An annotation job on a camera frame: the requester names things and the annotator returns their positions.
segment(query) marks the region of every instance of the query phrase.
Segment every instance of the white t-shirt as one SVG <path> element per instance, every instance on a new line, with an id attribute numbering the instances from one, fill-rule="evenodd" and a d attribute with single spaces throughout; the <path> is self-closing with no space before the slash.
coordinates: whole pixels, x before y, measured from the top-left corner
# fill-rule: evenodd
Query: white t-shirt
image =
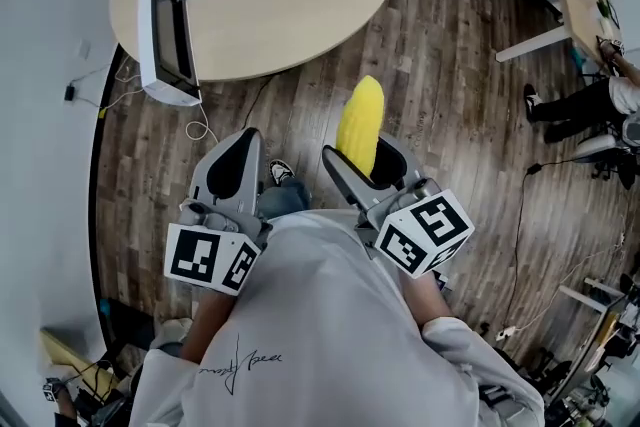
<path id="1" fill-rule="evenodd" d="M 543 426 L 540 395 L 466 324 L 418 329 L 393 271 L 343 221 L 276 220 L 201 365 L 148 353 L 130 425 Z M 484 385 L 507 398 L 489 407 Z"/>
<path id="2" fill-rule="evenodd" d="M 634 114 L 640 109 L 640 87 L 626 77 L 609 79 L 609 95 L 616 110 L 622 114 Z"/>

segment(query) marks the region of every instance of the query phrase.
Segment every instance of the cable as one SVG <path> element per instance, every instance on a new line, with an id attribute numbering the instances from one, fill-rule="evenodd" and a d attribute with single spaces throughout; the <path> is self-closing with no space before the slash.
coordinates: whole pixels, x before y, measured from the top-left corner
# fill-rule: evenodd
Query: cable
<path id="1" fill-rule="evenodd" d="M 111 107 L 113 107 L 115 104 L 117 104 L 125 96 L 135 95 L 136 93 L 140 93 L 142 91 L 144 91 L 144 88 L 140 88 L 140 89 L 136 89 L 135 91 L 129 91 L 127 93 L 123 93 L 118 97 L 118 99 L 115 102 L 112 102 L 109 105 L 107 105 L 106 107 L 103 107 L 102 109 L 100 109 L 100 111 L 103 112 L 103 111 L 106 111 L 107 109 L 111 109 Z"/>
<path id="2" fill-rule="evenodd" d="M 120 63 L 120 66 L 118 67 L 118 71 L 116 71 L 116 73 L 115 73 L 115 75 L 114 75 L 114 80 L 117 80 L 118 82 L 122 82 L 123 84 L 128 84 L 128 83 L 129 83 L 129 82 L 131 82 L 132 80 L 137 79 L 138 77 L 140 77 L 140 75 L 138 74 L 138 75 L 134 75 L 133 77 L 129 77 L 129 78 L 127 78 L 127 79 L 120 79 L 120 78 L 118 78 L 118 74 L 122 71 L 122 68 L 124 67 L 124 65 L 125 65 L 125 63 L 127 62 L 127 60 L 128 60 L 128 59 L 129 59 L 129 57 L 127 56 L 127 57 L 125 57 L 125 58 L 122 60 L 122 62 Z M 105 68 L 107 68 L 107 66 L 103 66 L 103 67 L 102 67 L 102 68 L 100 68 L 99 70 L 92 71 L 91 73 L 87 73 L 86 75 L 83 75 L 82 77 L 79 77 L 79 78 L 77 78 L 77 79 L 73 79 L 73 80 L 71 81 L 71 83 L 78 82 L 78 81 L 80 81 L 80 80 L 82 80 L 82 79 L 84 79 L 84 78 L 88 77 L 89 75 L 93 75 L 94 73 L 98 73 L 99 71 L 104 70 Z M 113 107 L 113 106 L 114 106 L 115 104 L 117 104 L 120 100 L 122 100 L 125 96 L 128 96 L 128 95 L 134 95 L 134 94 L 136 94 L 136 93 L 139 93 L 140 91 L 144 91 L 144 88 L 140 88 L 140 89 L 136 89 L 135 91 L 129 91 L 129 92 L 127 92 L 127 93 L 124 93 L 124 94 L 120 95 L 120 96 L 118 97 L 118 99 L 117 99 L 115 102 L 113 102 L 113 103 L 111 103 L 111 104 L 107 105 L 106 107 L 100 107 L 100 105 L 98 105 L 97 103 L 94 103 L 94 102 L 92 102 L 91 100 L 89 100 L 88 98 L 84 98 L 84 97 L 82 97 L 82 96 L 76 96 L 76 98 L 75 98 L 75 99 L 76 99 L 76 100 L 80 100 L 81 102 L 86 102 L 86 103 L 88 103 L 88 104 L 90 104 L 90 105 L 93 105 L 94 107 L 96 107 L 96 108 L 100 109 L 100 115 L 101 115 L 101 116 L 104 116 L 104 113 L 106 112 L 106 110 L 107 110 L 107 109 L 110 109 L 111 107 Z"/>
<path id="3" fill-rule="evenodd" d="M 580 263 L 578 263 L 577 265 L 575 265 L 573 267 L 573 269 L 571 269 L 571 272 L 569 272 L 569 274 L 567 274 L 564 278 L 562 278 L 562 280 L 558 283 L 558 287 L 560 285 L 562 285 L 565 281 L 567 281 L 571 276 L 573 276 L 573 273 L 576 270 L 578 270 L 578 268 L 580 266 L 582 266 L 582 264 L 584 264 L 587 260 L 591 260 L 591 258 L 593 258 L 594 256 L 598 256 L 598 255 L 601 255 L 603 253 L 607 253 L 608 251 L 615 252 L 618 249 L 620 249 L 621 247 L 622 247 L 622 244 L 614 244 L 613 246 L 608 247 L 607 249 L 603 249 L 602 251 L 598 251 L 597 253 L 593 253 L 593 254 L 583 258 L 580 261 Z M 517 333 L 519 331 L 524 331 L 525 329 L 527 329 L 527 328 L 531 327 L 533 324 L 535 324 L 536 321 L 538 319 L 540 319 L 540 317 L 542 317 L 545 313 L 547 313 L 549 311 L 549 309 L 551 308 L 551 305 L 553 304 L 553 300 L 556 298 L 556 296 L 558 295 L 559 291 L 560 291 L 559 289 L 556 289 L 554 294 L 551 296 L 551 299 L 549 300 L 549 303 L 547 304 L 547 306 L 540 313 L 538 313 L 535 317 L 533 317 L 533 319 L 531 319 L 531 321 L 529 321 L 529 323 L 527 323 L 526 325 L 524 325 L 522 327 L 516 327 L 514 332 Z"/>
<path id="4" fill-rule="evenodd" d="M 96 373 L 93 376 L 93 394 L 91 395 L 91 398 L 95 397 L 98 395 L 98 372 L 100 372 L 100 365 L 96 366 Z"/>
<path id="5" fill-rule="evenodd" d="M 256 103 L 258 103 L 258 99 L 260 98 L 260 95 L 262 94 L 263 89 L 266 88 L 269 84 L 271 84 L 271 81 L 274 78 L 276 78 L 278 75 L 279 75 L 278 73 L 274 73 L 273 75 L 271 75 L 271 77 L 269 77 L 267 80 L 265 80 L 265 82 L 264 82 L 264 84 L 262 84 L 262 86 L 260 86 L 260 89 L 258 90 L 258 94 L 253 99 L 253 103 L 251 104 L 251 107 L 249 107 L 249 111 L 247 112 L 247 115 L 244 118 L 244 123 L 242 124 L 242 129 L 241 130 L 244 130 L 245 128 L 247 128 L 247 123 L 249 122 L 249 116 L 251 116 L 251 113 L 253 112 L 253 109 L 256 106 Z"/>
<path id="6" fill-rule="evenodd" d="M 76 375 L 74 375 L 73 377 L 69 377 L 69 379 L 67 379 L 66 381 L 62 381 L 61 384 L 67 384 L 68 382 L 73 381 L 74 379 L 77 379 L 78 377 L 82 377 L 82 374 L 84 374 L 87 370 L 92 369 L 94 366 L 96 366 L 98 363 L 108 363 L 109 365 L 111 365 L 111 362 L 109 360 L 106 359 L 99 359 L 98 361 L 96 361 L 95 363 L 91 363 L 91 365 L 89 365 L 88 367 L 82 369 L 82 370 L 78 370 L 77 368 L 74 367 L 75 371 L 78 372 Z"/>
<path id="7" fill-rule="evenodd" d="M 527 176 L 529 173 L 525 173 L 522 177 L 522 186 L 520 190 L 522 191 L 520 194 L 520 213 L 518 214 L 518 227 L 516 228 L 516 245 L 513 248 L 513 259 L 512 262 L 515 261 L 516 264 L 516 275 L 513 278 L 513 287 L 511 288 L 511 298 L 509 299 L 509 304 L 507 306 L 507 312 L 505 313 L 504 320 L 502 321 L 502 329 L 507 328 L 507 320 L 509 319 L 509 312 L 511 311 L 511 305 L 513 304 L 513 299 L 516 296 L 516 290 L 518 290 L 518 268 L 520 267 L 520 262 L 518 261 L 518 242 L 520 242 L 520 225 L 522 224 L 522 209 L 524 208 L 524 183 L 527 180 Z"/>
<path id="8" fill-rule="evenodd" d="M 209 128 L 209 118 L 207 117 L 207 113 L 204 112 L 204 107 L 202 107 L 202 102 L 200 102 L 200 110 L 202 111 L 202 115 L 204 116 L 204 123 L 201 123 L 200 121 L 190 121 L 189 123 L 187 123 L 187 126 L 184 127 L 184 133 L 187 134 L 187 137 L 189 139 L 191 139 L 192 141 L 201 141 L 202 139 L 204 139 L 207 135 L 207 133 L 211 134 L 213 136 L 213 138 L 216 141 L 216 144 L 220 143 L 220 141 L 218 140 L 218 137 L 216 136 L 216 134 L 213 133 L 213 130 L 211 130 Z M 189 134 L 189 127 L 191 125 L 198 125 L 204 128 L 204 132 L 202 133 L 201 136 L 199 137 L 192 137 L 191 134 Z"/>
<path id="9" fill-rule="evenodd" d="M 518 261 L 518 243 L 520 242 L 520 226 L 522 225 L 522 211 L 524 209 L 524 185 L 527 180 L 527 177 L 530 175 L 535 175 L 539 171 L 542 170 L 543 167 L 546 166 L 557 166 L 560 164 L 565 164 L 567 162 L 573 162 L 575 159 L 567 159 L 561 160 L 558 162 L 545 162 L 544 164 L 534 164 L 527 169 L 527 172 L 522 177 L 522 186 L 520 189 L 520 213 L 518 214 L 518 227 L 516 229 L 516 245 L 513 248 L 513 258 L 511 262 L 515 262 L 516 265 L 516 275 L 513 279 L 513 287 L 511 289 L 511 297 L 509 299 L 509 304 L 507 305 L 507 311 L 504 315 L 504 320 L 502 321 L 502 329 L 507 328 L 507 320 L 509 320 L 509 313 L 511 312 L 511 306 L 513 305 L 513 300 L 515 299 L 516 292 L 518 289 L 518 268 L 520 267 L 520 262 Z"/>
<path id="10" fill-rule="evenodd" d="M 100 397 L 100 402 L 102 402 L 104 404 L 104 399 L 107 398 L 107 396 L 109 395 L 109 392 L 111 391 L 111 385 L 113 384 L 113 376 L 114 376 L 115 372 L 112 370 L 111 371 L 111 377 L 109 378 L 109 385 L 107 386 L 107 391 L 104 392 L 104 395 L 102 395 L 102 397 Z"/>

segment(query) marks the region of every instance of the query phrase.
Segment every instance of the microwave door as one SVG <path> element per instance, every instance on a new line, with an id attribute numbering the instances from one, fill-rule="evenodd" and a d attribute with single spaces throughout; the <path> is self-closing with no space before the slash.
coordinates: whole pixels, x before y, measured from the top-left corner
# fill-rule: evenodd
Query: microwave door
<path id="1" fill-rule="evenodd" d="M 187 0 L 138 0 L 138 52 L 149 96 L 171 105 L 201 102 Z"/>

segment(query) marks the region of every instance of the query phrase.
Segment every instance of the black pants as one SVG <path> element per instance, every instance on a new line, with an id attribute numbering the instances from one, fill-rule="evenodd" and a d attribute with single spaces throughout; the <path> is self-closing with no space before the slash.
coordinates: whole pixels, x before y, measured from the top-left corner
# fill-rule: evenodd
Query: black pants
<path id="1" fill-rule="evenodd" d="M 622 126 L 626 116 L 613 105 L 609 79 L 604 79 L 567 98 L 536 105 L 533 117 L 536 121 L 563 121 L 547 130 L 545 139 L 552 142 L 562 141 L 605 121 Z"/>

